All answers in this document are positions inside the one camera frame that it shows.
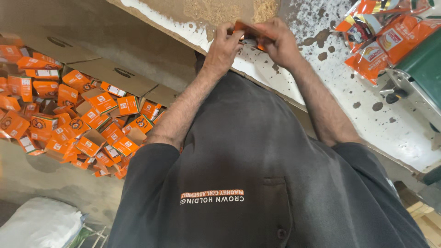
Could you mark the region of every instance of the hand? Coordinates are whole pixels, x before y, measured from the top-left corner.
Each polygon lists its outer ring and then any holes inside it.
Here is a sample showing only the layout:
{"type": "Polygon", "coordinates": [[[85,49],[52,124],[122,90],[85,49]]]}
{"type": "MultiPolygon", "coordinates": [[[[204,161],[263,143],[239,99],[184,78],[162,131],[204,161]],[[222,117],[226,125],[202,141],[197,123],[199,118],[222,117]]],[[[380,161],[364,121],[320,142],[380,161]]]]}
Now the hand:
{"type": "Polygon", "coordinates": [[[280,18],[271,18],[265,23],[254,24],[254,27],[276,40],[275,42],[268,39],[259,41],[276,64],[289,70],[302,60],[294,34],[280,18]]]}
{"type": "Polygon", "coordinates": [[[236,31],[227,39],[227,30],[234,29],[233,23],[223,23],[217,27],[213,43],[205,58],[201,72],[204,71],[220,79],[228,72],[237,52],[243,45],[238,44],[244,31],[236,31]]]}

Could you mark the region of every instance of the shirt button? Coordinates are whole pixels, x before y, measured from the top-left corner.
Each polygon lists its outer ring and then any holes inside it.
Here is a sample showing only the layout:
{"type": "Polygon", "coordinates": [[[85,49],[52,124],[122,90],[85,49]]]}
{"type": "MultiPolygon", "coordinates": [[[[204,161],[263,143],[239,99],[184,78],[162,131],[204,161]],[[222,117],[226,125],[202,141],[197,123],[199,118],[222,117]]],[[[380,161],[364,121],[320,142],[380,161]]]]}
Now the shirt button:
{"type": "Polygon", "coordinates": [[[280,239],[286,238],[286,231],[285,231],[285,229],[277,230],[277,237],[279,237],[280,239]]]}

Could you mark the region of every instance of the hairy arm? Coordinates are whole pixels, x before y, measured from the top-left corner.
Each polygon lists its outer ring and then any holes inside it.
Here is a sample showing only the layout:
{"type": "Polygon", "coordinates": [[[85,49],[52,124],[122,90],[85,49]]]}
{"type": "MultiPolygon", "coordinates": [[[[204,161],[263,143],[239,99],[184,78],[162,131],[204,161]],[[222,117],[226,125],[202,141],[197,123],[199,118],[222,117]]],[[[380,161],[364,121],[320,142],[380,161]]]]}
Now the hairy arm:
{"type": "Polygon", "coordinates": [[[238,41],[243,32],[236,32],[227,39],[227,29],[233,27],[232,23],[224,23],[218,27],[201,71],[150,131],[147,144],[164,143],[178,150],[181,148],[199,107],[218,80],[229,70],[241,47],[238,41]]]}
{"type": "Polygon", "coordinates": [[[275,42],[262,42],[271,59],[293,75],[318,139],[330,147],[344,142],[361,143],[352,122],[309,62],[300,54],[295,36],[286,24],[279,18],[273,18],[255,27],[275,37],[275,42]]]}

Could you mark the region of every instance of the green machine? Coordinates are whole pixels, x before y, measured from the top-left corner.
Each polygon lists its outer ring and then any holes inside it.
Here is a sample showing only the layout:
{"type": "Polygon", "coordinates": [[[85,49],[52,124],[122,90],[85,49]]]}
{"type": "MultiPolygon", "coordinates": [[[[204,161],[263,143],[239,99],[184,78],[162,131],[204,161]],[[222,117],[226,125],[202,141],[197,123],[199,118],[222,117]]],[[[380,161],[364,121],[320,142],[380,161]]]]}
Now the green machine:
{"type": "Polygon", "coordinates": [[[387,74],[398,97],[410,100],[431,123],[441,130],[441,28],[426,38],[387,74]]]}

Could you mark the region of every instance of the pile of orange boxes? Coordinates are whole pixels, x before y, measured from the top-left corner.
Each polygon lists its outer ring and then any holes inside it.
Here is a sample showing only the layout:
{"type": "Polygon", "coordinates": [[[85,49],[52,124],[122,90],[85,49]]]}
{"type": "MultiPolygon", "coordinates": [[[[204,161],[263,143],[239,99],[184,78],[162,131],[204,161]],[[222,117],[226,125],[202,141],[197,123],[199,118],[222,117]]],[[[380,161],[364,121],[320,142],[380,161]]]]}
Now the pile of orange boxes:
{"type": "Polygon", "coordinates": [[[73,70],[19,38],[0,51],[0,138],[96,177],[123,178],[165,107],[73,70]]]}

